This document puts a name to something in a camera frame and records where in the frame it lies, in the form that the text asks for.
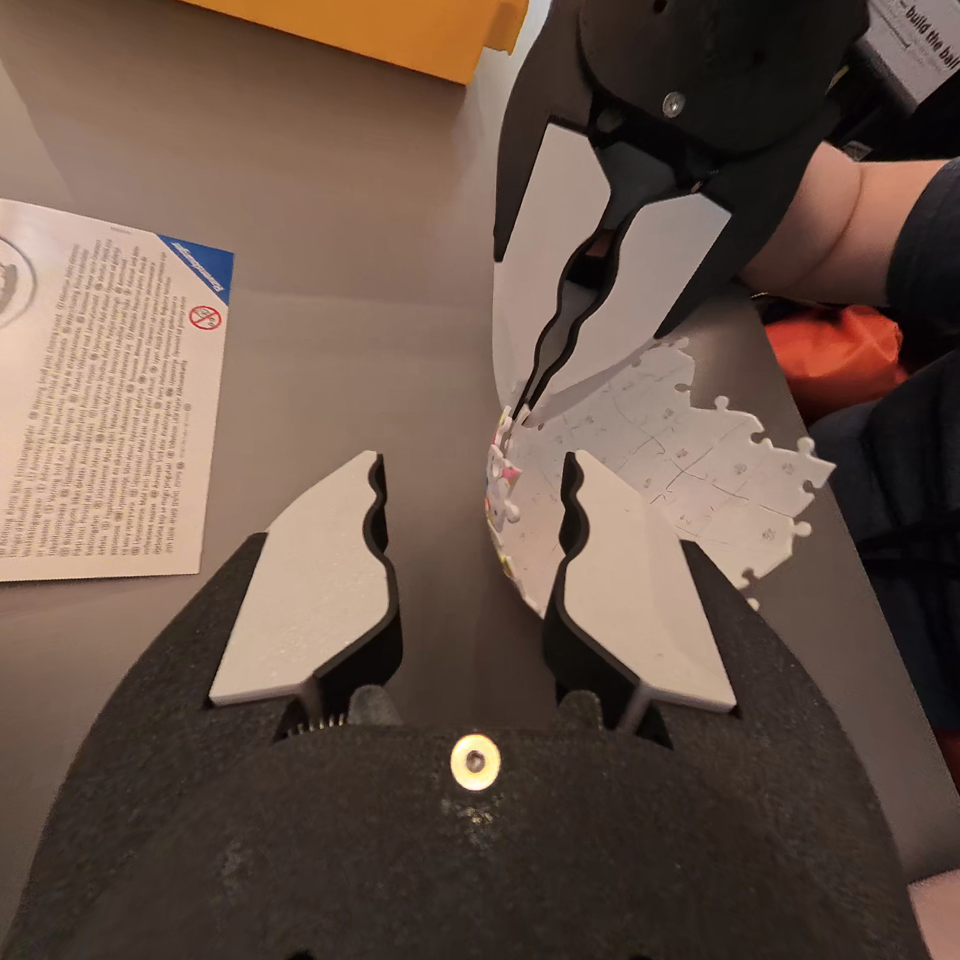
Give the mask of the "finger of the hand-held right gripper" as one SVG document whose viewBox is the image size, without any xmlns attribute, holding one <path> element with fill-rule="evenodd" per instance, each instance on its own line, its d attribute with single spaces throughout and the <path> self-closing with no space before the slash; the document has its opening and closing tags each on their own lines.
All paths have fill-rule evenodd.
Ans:
<svg viewBox="0 0 960 960">
<path fill-rule="evenodd" d="M 571 390 L 649 346 L 731 218 L 702 193 L 638 210 L 618 247 L 609 291 L 572 321 L 558 360 L 527 400 L 530 412 L 546 414 L 549 403 L 565 402 Z"/>
<path fill-rule="evenodd" d="M 521 409 L 565 271 L 599 226 L 610 195 L 589 139 L 548 124 L 506 252 L 493 267 L 491 354 L 502 408 Z"/>
</svg>

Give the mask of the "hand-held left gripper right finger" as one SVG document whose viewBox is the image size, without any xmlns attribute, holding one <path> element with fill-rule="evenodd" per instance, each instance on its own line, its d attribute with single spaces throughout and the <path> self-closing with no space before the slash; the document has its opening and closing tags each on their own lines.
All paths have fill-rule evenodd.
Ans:
<svg viewBox="0 0 960 960">
<path fill-rule="evenodd" d="M 565 455 L 560 500 L 542 631 L 559 693 L 594 695 L 602 725 L 628 734 L 653 705 L 730 714 L 737 697 L 671 524 L 586 450 Z"/>
</svg>

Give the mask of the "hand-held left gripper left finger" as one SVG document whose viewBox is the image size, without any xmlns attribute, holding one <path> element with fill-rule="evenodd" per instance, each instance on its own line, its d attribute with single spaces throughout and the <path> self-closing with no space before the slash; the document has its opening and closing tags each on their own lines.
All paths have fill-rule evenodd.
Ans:
<svg viewBox="0 0 960 960">
<path fill-rule="evenodd" d="M 270 523 L 208 696 L 213 706 L 296 698 L 312 720 L 346 717 L 403 656 L 386 551 L 382 455 L 365 450 Z"/>
</svg>

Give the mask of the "partly built puzzle ball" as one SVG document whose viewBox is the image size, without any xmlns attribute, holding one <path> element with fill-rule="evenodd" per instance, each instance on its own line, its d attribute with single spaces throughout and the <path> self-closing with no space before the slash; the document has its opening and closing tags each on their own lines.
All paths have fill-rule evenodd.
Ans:
<svg viewBox="0 0 960 960">
<path fill-rule="evenodd" d="M 499 563 L 539 617 L 561 560 L 566 455 L 585 450 L 697 543 L 729 582 L 746 590 L 810 534 L 799 515 L 834 464 L 760 438 L 762 423 L 726 396 L 696 407 L 687 339 L 653 346 L 599 389 L 543 423 L 517 424 L 505 408 L 486 457 L 486 523 Z"/>
</svg>

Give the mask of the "person's left forearm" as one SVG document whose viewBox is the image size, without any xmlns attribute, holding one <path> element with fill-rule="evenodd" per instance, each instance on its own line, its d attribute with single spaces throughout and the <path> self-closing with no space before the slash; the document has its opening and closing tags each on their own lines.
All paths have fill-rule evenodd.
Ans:
<svg viewBox="0 0 960 960">
<path fill-rule="evenodd" d="M 918 929 L 932 959 L 959 959 L 959 870 L 909 885 Z"/>
</svg>

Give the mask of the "person's right forearm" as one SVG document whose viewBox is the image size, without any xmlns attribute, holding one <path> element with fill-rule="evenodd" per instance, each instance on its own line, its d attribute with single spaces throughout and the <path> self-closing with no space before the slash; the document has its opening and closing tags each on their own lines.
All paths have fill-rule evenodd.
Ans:
<svg viewBox="0 0 960 960">
<path fill-rule="evenodd" d="M 887 279 L 909 214 L 946 160 L 858 162 L 822 142 L 772 237 L 738 273 L 756 294 L 887 306 Z"/>
</svg>

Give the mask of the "white printed paper card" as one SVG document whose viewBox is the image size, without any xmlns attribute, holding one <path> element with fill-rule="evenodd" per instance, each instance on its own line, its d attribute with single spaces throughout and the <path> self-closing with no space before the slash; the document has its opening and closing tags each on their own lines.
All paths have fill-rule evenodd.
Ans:
<svg viewBox="0 0 960 960">
<path fill-rule="evenodd" d="M 958 77 L 957 1 L 868 1 L 867 9 L 861 50 L 906 107 L 917 108 Z"/>
</svg>

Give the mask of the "orange fabric bag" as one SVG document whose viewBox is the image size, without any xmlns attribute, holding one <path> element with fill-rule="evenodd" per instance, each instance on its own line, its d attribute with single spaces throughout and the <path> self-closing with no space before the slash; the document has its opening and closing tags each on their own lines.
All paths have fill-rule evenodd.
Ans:
<svg viewBox="0 0 960 960">
<path fill-rule="evenodd" d="M 764 329 L 789 392 L 808 426 L 875 402 L 909 377 L 901 362 L 903 334 L 871 306 L 772 306 Z"/>
</svg>

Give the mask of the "yellow plastic bin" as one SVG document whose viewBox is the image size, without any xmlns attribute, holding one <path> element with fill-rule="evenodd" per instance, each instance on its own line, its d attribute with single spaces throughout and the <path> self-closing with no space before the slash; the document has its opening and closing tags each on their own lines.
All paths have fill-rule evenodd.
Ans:
<svg viewBox="0 0 960 960">
<path fill-rule="evenodd" d="M 527 1 L 192 1 L 192 6 L 461 87 L 485 49 L 512 54 Z"/>
</svg>

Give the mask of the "white instruction leaflet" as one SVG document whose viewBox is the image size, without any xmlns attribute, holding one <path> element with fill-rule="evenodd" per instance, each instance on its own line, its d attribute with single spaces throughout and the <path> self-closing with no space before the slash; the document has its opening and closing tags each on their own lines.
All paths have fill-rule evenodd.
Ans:
<svg viewBox="0 0 960 960">
<path fill-rule="evenodd" d="M 1 581 L 198 573 L 234 254 L 1 202 Z"/>
</svg>

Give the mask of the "person's dark clothing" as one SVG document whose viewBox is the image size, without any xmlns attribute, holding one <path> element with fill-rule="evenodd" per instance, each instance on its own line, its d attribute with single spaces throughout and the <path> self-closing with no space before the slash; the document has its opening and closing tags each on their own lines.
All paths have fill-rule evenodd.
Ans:
<svg viewBox="0 0 960 960">
<path fill-rule="evenodd" d="M 959 354 L 819 419 L 816 451 L 954 784 L 959 783 Z"/>
</svg>

